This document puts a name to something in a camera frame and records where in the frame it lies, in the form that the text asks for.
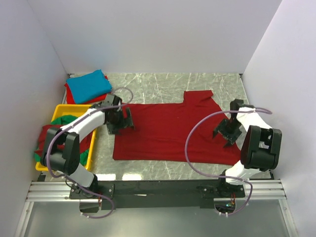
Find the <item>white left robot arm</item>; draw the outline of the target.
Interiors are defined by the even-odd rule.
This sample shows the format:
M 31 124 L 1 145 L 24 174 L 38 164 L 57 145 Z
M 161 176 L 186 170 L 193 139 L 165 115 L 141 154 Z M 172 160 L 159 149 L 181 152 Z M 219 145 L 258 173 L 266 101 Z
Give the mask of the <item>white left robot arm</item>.
M 40 163 L 51 171 L 58 171 L 81 186 L 87 198 L 99 192 L 97 176 L 80 163 L 80 143 L 96 128 L 106 125 L 109 134 L 119 134 L 122 129 L 134 128 L 129 107 L 97 108 L 91 106 L 75 121 L 60 128 L 47 130 Z

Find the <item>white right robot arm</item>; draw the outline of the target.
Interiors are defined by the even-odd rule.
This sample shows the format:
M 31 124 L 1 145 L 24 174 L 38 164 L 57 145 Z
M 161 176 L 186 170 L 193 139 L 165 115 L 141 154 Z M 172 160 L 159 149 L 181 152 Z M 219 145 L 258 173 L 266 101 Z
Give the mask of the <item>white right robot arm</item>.
M 217 193 L 222 197 L 228 197 L 234 191 L 234 185 L 242 185 L 244 180 L 278 165 L 282 132 L 265 123 L 259 113 L 272 114 L 264 108 L 233 102 L 231 117 L 223 119 L 213 130 L 213 137 L 221 134 L 227 141 L 225 147 L 236 142 L 241 135 L 241 126 L 246 131 L 240 160 L 224 172 L 225 180 L 217 184 Z

